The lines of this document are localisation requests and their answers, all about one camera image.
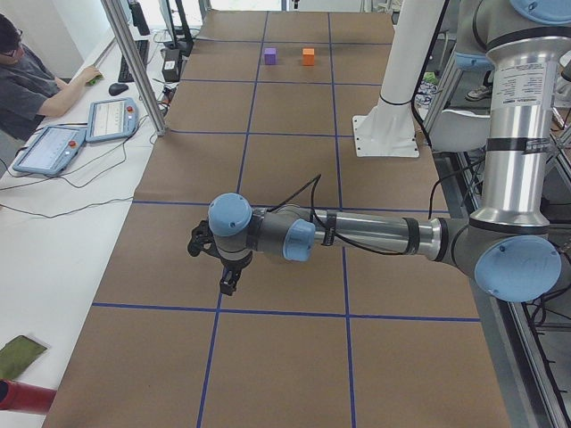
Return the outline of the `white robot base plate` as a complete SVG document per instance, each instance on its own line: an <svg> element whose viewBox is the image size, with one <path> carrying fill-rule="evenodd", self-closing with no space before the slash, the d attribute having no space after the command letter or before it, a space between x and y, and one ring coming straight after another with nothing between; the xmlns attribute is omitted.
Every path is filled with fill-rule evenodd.
<svg viewBox="0 0 571 428"><path fill-rule="evenodd" d="M417 158L416 130L410 115L382 116L376 111L352 118L358 157Z"/></svg>

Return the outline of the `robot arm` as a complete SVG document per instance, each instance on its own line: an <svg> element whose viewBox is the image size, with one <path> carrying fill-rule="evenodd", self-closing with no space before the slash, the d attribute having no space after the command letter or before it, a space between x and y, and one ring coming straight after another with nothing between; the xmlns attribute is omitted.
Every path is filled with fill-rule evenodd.
<svg viewBox="0 0 571 428"><path fill-rule="evenodd" d="M305 261L315 244L388 256L421 254L456 267L493 297L534 300L558 281L561 259L540 210L559 58L570 48L567 1L464 1L456 61L494 68L484 188L468 220L379 217L301 208L255 209L225 193L194 229L192 255L221 260L220 290L232 294L256 251Z"/></svg>

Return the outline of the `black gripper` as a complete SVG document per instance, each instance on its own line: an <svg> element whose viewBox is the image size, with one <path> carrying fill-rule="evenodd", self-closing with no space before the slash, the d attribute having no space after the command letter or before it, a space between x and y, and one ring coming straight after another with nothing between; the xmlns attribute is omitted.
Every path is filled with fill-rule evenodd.
<svg viewBox="0 0 571 428"><path fill-rule="evenodd" d="M236 271L247 268L251 264L252 252L220 252L219 259L225 267L219 281L219 291L224 295L233 295L237 288Z"/></svg>

